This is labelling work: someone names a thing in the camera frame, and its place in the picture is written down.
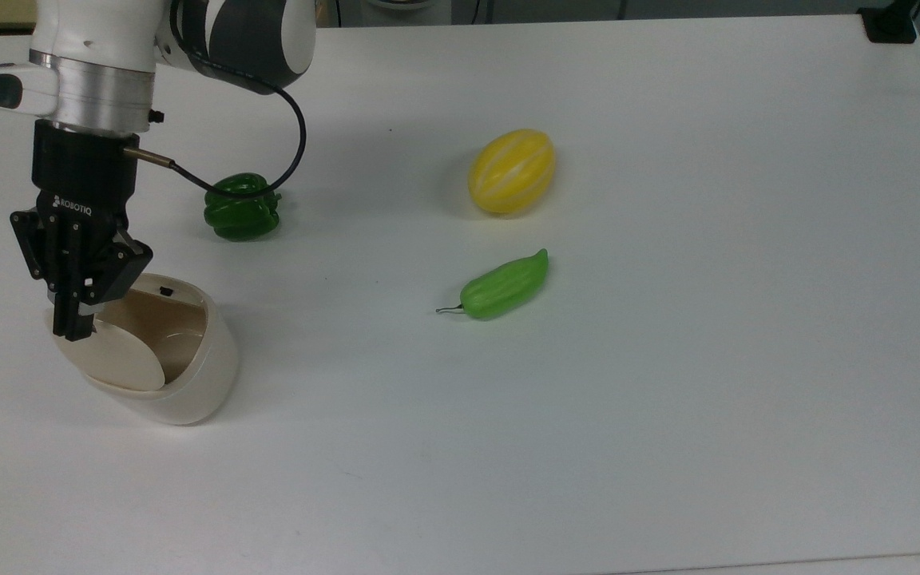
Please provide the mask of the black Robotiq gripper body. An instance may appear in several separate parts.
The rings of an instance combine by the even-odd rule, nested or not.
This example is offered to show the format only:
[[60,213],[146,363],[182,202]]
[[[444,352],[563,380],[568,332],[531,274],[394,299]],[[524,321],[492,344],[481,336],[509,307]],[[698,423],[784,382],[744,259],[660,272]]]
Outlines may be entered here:
[[117,230],[129,234],[125,204],[136,187],[137,160],[125,150],[139,144],[137,134],[113,137],[36,121],[32,181],[39,194],[34,210],[58,211],[77,223],[77,259],[81,248],[97,248]]

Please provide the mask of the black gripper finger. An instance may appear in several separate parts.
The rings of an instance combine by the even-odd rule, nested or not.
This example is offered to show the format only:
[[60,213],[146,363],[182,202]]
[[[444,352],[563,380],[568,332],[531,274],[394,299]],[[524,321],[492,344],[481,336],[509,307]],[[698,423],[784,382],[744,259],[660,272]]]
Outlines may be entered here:
[[86,339],[95,331],[95,314],[105,305],[123,299],[153,258],[147,244],[133,240],[124,230],[97,248],[81,248],[74,267],[74,339]]
[[12,212],[10,224],[30,276],[47,284],[54,305],[52,330],[77,339],[77,223],[58,211]]

